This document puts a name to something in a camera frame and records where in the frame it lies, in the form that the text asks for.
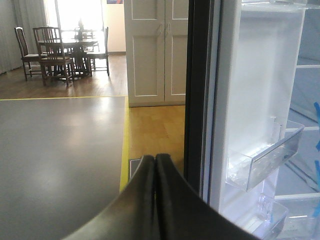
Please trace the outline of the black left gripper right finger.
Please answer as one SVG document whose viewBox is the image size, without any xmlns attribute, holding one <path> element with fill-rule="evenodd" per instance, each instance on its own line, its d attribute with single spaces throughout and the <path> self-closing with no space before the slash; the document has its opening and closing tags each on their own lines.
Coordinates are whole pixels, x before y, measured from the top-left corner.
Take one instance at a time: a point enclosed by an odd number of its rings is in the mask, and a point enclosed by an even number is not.
<svg viewBox="0 0 320 240">
<path fill-rule="evenodd" d="M 156 205 L 162 240 L 255 240 L 205 203 L 167 153 L 156 162 Z"/>
</svg>

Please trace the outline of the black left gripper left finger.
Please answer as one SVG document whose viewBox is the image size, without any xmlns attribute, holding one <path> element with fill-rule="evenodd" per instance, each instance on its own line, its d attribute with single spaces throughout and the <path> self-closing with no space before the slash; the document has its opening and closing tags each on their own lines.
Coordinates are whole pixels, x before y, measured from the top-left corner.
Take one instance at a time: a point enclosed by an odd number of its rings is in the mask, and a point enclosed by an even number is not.
<svg viewBox="0 0 320 240">
<path fill-rule="evenodd" d="M 155 159 L 145 155 L 134 175 L 106 208 L 66 240 L 152 240 L 155 236 Z"/>
</svg>

